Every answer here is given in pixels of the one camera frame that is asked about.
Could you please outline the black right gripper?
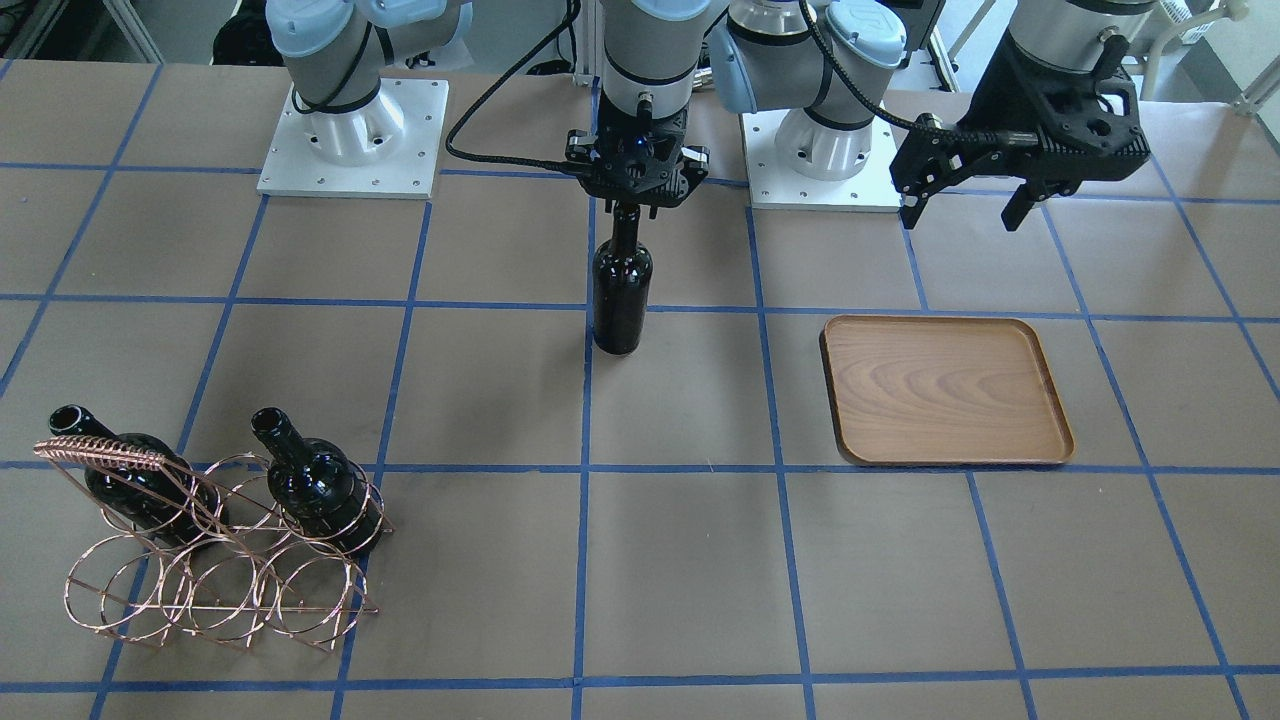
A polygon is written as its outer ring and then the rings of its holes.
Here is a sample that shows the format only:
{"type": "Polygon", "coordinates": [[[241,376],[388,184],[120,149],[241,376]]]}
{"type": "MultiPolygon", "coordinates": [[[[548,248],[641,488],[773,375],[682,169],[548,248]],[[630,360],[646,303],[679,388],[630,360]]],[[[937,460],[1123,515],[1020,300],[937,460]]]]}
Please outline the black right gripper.
{"type": "Polygon", "coordinates": [[[570,131],[564,149],[567,173],[595,199],[677,208],[709,174],[709,150],[684,143],[687,108],[634,117],[602,105],[596,123],[594,135],[570,131]]]}

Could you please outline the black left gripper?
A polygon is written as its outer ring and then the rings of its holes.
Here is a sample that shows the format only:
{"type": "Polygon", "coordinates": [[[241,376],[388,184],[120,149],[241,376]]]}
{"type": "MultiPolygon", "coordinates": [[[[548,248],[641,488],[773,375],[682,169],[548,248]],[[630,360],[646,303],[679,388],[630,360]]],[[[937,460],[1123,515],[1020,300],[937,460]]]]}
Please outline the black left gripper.
{"type": "Polygon", "coordinates": [[[911,129],[891,161],[904,192],[899,219],[916,228],[927,195],[973,176],[1024,179],[1002,210],[1016,231],[1050,193],[1085,181],[1124,181],[1151,158],[1137,88],[1121,67],[1123,35],[1093,38],[1100,56],[1083,69],[1042,61],[1005,35],[954,126],[911,129]]]}

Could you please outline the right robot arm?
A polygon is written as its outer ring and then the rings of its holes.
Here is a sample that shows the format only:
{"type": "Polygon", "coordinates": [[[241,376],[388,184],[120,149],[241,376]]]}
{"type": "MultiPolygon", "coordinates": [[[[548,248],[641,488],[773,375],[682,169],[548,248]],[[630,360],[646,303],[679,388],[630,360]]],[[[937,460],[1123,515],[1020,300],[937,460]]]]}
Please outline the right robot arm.
{"type": "Polygon", "coordinates": [[[677,208],[705,178],[708,152],[685,142],[707,1],[605,1],[602,95],[593,131],[562,160],[467,152],[445,128],[448,83],[387,78],[429,50],[461,47],[467,1],[270,1],[271,42],[291,91],[257,182],[273,197],[421,199],[440,152],[573,177],[614,211],[677,208]]]}

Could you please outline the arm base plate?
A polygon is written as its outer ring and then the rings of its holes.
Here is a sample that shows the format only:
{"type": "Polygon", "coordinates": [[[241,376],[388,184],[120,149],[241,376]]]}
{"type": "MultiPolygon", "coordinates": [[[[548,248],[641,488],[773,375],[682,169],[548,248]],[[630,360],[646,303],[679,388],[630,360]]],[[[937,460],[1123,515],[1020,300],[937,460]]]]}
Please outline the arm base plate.
{"type": "Polygon", "coordinates": [[[303,114],[288,96],[257,191],[273,197],[429,201],[449,95],[444,79],[385,78],[367,105],[344,114],[303,114]]]}
{"type": "Polygon", "coordinates": [[[803,109],[741,115],[742,149],[755,209],[895,213],[901,195],[890,161],[891,127],[873,117],[859,129],[832,129],[803,109]]]}

